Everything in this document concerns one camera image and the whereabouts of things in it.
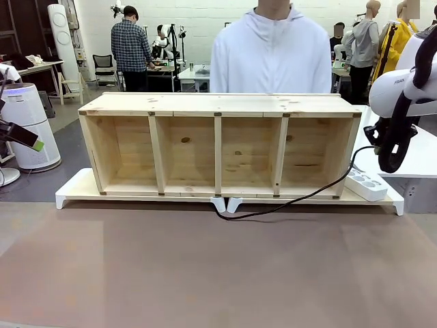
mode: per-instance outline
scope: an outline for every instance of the white hoodie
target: white hoodie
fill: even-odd
[[[214,42],[214,93],[330,93],[327,32],[294,9],[285,20],[254,10],[226,27]]]

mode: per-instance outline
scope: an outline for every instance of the yellow raincoat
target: yellow raincoat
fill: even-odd
[[[384,68],[384,73],[391,72],[392,70],[396,69],[397,62],[399,61],[399,58],[401,57],[402,51],[404,51],[405,46],[407,45],[407,42],[412,37],[412,32],[408,25],[400,18],[397,19],[398,22],[401,23],[401,25],[397,26],[397,30],[395,31],[395,35],[393,36],[393,40],[391,41],[390,50],[389,50],[389,57],[387,58],[387,63]],[[417,33],[419,30],[417,29],[416,25],[410,21],[410,26],[412,30]],[[387,47],[387,43],[389,41],[389,30],[387,31],[387,35],[384,39],[384,44],[382,45],[382,51],[381,51],[381,57],[378,62],[378,65],[376,66],[375,73],[373,75],[374,82],[376,80],[376,77],[378,75],[378,72],[381,67],[381,59],[385,54],[385,49]]]

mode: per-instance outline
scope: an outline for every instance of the wooden stool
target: wooden stool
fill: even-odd
[[[74,80],[65,80],[62,73],[57,73],[58,77],[58,84],[59,84],[59,97],[61,99],[61,105],[64,105],[64,98],[74,98],[74,97],[80,97],[81,98],[81,105],[83,105],[83,92],[85,90],[87,97],[89,100],[91,100],[91,96],[89,95],[89,90],[87,83],[83,79],[83,76],[81,73],[78,75],[77,81]],[[78,84],[79,85],[79,91],[78,92],[72,92],[70,88],[68,87],[69,84]],[[66,87],[66,94],[62,92],[62,85],[65,85]]]

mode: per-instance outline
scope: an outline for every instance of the black hair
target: black hair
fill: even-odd
[[[125,17],[135,16],[136,20],[139,20],[138,11],[135,9],[135,7],[132,7],[131,5],[127,5],[124,8],[123,14],[124,14]]]

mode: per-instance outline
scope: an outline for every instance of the white brick wall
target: white brick wall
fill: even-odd
[[[81,34],[88,57],[111,53],[110,32],[114,19],[109,7],[115,0],[74,0],[81,24]],[[321,24],[333,34],[333,25],[344,22],[346,30],[358,13],[365,12],[367,0],[296,0],[294,4],[304,15]],[[376,18],[380,26],[388,19],[396,18],[397,0],[381,0],[382,8]],[[150,42],[156,37],[159,24],[175,23],[187,29],[185,54],[188,62],[210,62],[211,48],[217,33],[225,22],[238,20],[245,12],[257,5],[257,0],[123,0],[124,5],[138,9],[138,24],[148,25]],[[421,19],[416,20],[420,29],[429,26],[434,19],[437,1],[421,0]]]

